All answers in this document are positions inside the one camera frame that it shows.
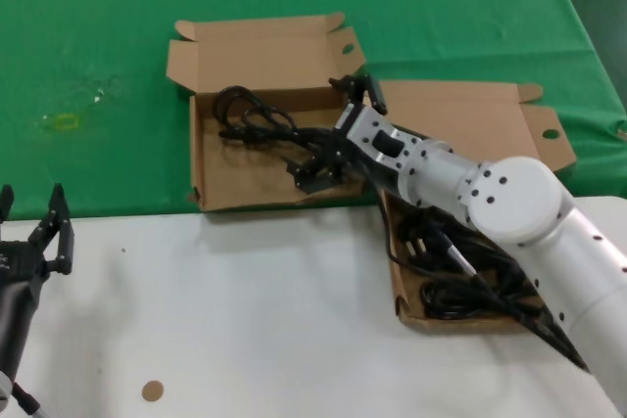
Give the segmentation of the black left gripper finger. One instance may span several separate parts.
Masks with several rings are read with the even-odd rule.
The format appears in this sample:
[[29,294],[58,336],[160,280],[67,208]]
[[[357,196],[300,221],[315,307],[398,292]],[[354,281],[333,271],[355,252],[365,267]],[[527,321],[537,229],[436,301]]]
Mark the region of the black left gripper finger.
[[14,198],[12,186],[4,184],[0,191],[0,223],[4,223],[9,218]]
[[57,183],[53,188],[48,212],[31,232],[27,241],[43,254],[56,236],[59,237],[57,256],[47,262],[48,271],[70,275],[72,273],[74,232],[70,209],[63,186],[60,183]]

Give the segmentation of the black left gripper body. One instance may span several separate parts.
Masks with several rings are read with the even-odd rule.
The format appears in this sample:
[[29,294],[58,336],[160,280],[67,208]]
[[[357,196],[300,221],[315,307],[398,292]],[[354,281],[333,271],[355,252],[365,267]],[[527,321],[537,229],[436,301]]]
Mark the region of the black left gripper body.
[[40,292],[49,278],[47,246],[28,241],[1,242],[1,291],[30,288]]

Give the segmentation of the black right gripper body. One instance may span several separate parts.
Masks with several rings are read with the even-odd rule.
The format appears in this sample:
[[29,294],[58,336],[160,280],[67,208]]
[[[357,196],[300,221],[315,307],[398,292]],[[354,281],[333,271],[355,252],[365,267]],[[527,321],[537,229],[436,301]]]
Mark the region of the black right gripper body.
[[328,166],[341,168],[356,163],[361,157],[361,149],[346,135],[331,132],[328,135]]

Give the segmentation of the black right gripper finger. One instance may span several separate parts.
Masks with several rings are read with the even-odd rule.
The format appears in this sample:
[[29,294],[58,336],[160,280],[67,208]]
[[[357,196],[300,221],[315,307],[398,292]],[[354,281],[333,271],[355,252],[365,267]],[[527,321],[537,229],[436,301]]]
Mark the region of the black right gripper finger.
[[309,153],[309,157],[300,163],[287,159],[287,172],[299,190],[314,194],[346,183],[344,144],[338,141],[323,144],[298,142],[296,146]]
[[329,78],[329,84],[343,93],[348,102],[364,104],[364,98],[380,114],[387,115],[388,108],[378,81],[369,73],[344,75],[341,78]]

